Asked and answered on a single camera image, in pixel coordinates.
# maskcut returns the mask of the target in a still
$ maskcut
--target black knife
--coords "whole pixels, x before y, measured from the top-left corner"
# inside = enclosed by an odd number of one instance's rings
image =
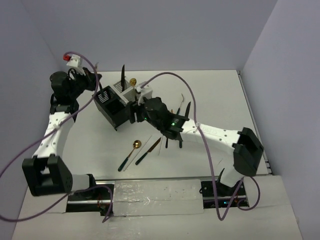
[[[122,66],[122,70],[121,70],[121,87],[122,87],[122,92],[126,90],[125,65]]]
[[[153,149],[160,143],[161,137],[149,148],[148,151],[146,151],[145,154],[143,154],[136,162],[135,165],[138,165],[144,158],[147,156],[148,153],[151,153]]]
[[[187,117],[187,118],[189,117],[190,105],[191,105],[191,102],[188,103],[188,105],[186,106],[186,109],[185,109],[184,116]],[[182,149],[182,141],[179,141],[179,148]]]

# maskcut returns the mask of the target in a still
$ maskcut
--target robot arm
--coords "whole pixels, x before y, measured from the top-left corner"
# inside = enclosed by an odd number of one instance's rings
[[[92,174],[71,174],[61,159],[77,115],[63,125],[60,123],[78,111],[78,96],[85,90],[94,91],[96,88],[95,75],[81,67],[80,57],[73,55],[67,60],[67,65],[72,67],[68,73],[58,71],[50,76],[53,94],[45,135],[54,129],[56,132],[44,138],[32,158],[26,158],[22,163],[22,170],[33,196],[70,193],[96,184]]]
[[[221,192],[228,192],[244,176],[256,175],[264,147],[250,128],[237,131],[195,123],[186,116],[170,113],[161,98],[152,98],[149,85],[137,86],[136,92],[138,100],[129,104],[131,123],[147,121],[169,139],[203,144],[199,127],[209,146],[233,155],[233,162],[222,170],[217,181]]]

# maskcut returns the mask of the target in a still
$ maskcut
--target black handle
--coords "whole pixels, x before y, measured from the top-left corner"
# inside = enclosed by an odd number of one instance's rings
[[[123,161],[123,163],[121,163],[120,167],[118,168],[118,172],[121,172],[121,170],[124,168],[124,166],[126,165],[126,163],[128,162],[128,157]]]
[[[144,158],[145,156],[147,156],[148,152],[146,152],[145,154],[142,155],[142,157],[140,157],[136,162],[135,165],[138,165]]]

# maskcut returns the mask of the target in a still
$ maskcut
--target utensil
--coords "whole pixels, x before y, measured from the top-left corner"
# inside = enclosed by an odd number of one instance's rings
[[[147,141],[145,141],[145,143],[137,150],[138,153],[134,156],[134,157],[131,157],[128,162],[124,165],[124,168],[123,168],[123,172],[126,171],[128,169],[128,167],[130,166],[130,164],[135,160],[136,156],[138,156],[138,154],[142,151],[142,149],[144,149],[144,147],[146,146],[146,144],[149,142],[149,140],[152,138],[152,135],[148,138]]]
[[[182,103],[185,101],[184,95],[183,95],[182,93],[181,93],[181,96],[182,96],[182,101],[181,101],[181,103],[180,103],[180,106],[179,106],[179,108],[178,108],[178,111],[176,111],[176,114],[177,114],[177,115],[180,113],[180,108],[181,108],[181,106],[182,106]]]
[[[153,149],[160,143],[161,137],[149,148],[148,151],[145,152],[145,154],[142,155],[136,162],[135,165],[138,165],[144,158],[147,156],[148,153],[151,153]]]
[[[168,148],[168,138],[166,138],[166,140],[165,140],[165,148],[166,148],[166,149]]]
[[[134,152],[135,149],[138,149],[141,147],[141,141],[140,140],[135,140],[133,142],[133,149],[132,151],[129,153],[129,155],[126,157],[126,159],[121,163],[120,167],[118,168],[118,172],[121,172],[121,170],[124,168],[124,166],[126,165],[128,159],[130,158],[131,154]]]

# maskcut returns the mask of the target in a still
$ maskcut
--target white wall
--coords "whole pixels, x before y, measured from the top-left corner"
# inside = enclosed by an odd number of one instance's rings
[[[320,1],[278,0],[243,81],[305,240],[320,234]]]
[[[242,69],[277,0],[21,0],[55,58],[99,70]]]
[[[0,169],[48,124],[49,76],[58,64],[19,0],[0,1]],[[30,157],[32,150],[24,157]],[[27,189],[18,159],[0,179],[0,214],[17,218]],[[14,223],[0,220],[1,240],[11,239]]]

